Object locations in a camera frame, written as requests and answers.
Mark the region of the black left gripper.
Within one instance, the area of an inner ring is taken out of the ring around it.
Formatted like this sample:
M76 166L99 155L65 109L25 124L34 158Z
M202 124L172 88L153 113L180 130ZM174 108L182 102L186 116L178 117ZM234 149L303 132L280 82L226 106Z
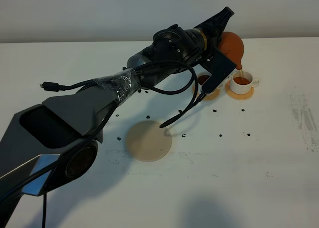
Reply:
M202 22L199 27L191 29L197 45L193 61L207 60L215 55L222 40L222 34L233 15L234 12L226 6L222 11Z

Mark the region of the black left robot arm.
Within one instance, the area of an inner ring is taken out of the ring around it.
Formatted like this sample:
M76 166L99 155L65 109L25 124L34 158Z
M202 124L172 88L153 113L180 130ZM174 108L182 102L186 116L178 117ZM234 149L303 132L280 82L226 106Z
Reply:
M199 85L196 74L188 82L195 93L187 108L215 91L236 68L220 49L222 34L233 15L226 7L192 29L178 25L157 32L150 46L130 57L115 75L70 86L44 82L46 91L76 90L53 96L16 113L0 142L0 225L5 227L22 195L46 196L82 176L93 164L103 128L114 111L141 89L196 65L210 73Z

